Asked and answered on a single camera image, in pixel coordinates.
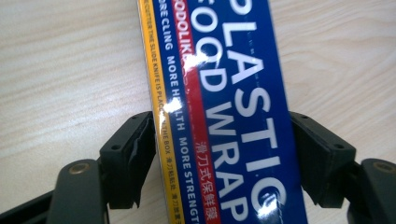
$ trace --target light wood surface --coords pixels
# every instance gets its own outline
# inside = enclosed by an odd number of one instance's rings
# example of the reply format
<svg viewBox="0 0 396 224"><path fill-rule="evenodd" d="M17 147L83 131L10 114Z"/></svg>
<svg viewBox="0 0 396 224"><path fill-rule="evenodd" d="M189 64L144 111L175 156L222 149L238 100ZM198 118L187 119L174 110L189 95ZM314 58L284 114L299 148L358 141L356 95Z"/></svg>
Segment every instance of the light wood surface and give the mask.
<svg viewBox="0 0 396 224"><path fill-rule="evenodd" d="M271 1L290 110L396 162L396 1ZM135 0L0 1L0 213L96 159L132 115L150 110ZM305 197L310 223L347 223ZM139 209L112 223L166 223L158 158Z"/></svg>

